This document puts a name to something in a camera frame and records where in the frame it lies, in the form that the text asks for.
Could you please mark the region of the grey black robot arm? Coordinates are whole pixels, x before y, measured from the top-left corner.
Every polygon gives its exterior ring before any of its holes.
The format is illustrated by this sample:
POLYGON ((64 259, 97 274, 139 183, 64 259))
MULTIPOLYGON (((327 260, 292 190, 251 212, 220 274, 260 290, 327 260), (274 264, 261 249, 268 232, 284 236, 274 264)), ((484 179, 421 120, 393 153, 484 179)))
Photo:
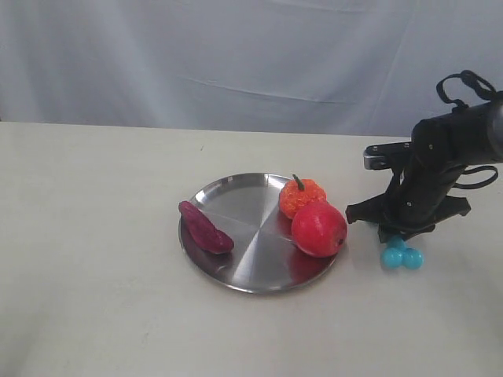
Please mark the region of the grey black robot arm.
POLYGON ((376 224, 382 243, 432 232, 441 221, 471 210, 467 199, 448 194, 464 188, 459 177, 495 171, 501 161, 501 101, 423 119, 410 141, 366 148, 365 168, 389 169, 392 178, 384 193, 348 206, 347 221, 376 224))

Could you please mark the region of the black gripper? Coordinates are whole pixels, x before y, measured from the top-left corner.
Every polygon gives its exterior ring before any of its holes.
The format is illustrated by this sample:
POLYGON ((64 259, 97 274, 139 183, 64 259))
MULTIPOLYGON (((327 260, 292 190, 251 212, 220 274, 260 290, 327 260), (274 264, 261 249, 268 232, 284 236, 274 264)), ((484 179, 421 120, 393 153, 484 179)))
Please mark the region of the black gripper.
POLYGON ((386 191, 345 210, 349 223, 376 224, 382 242, 393 236, 408 240, 432 232, 441 221, 468 214, 468 201, 448 192, 460 187, 461 175, 490 168, 491 106, 423 119, 405 142, 411 144, 411 156, 403 168, 389 169, 386 191))

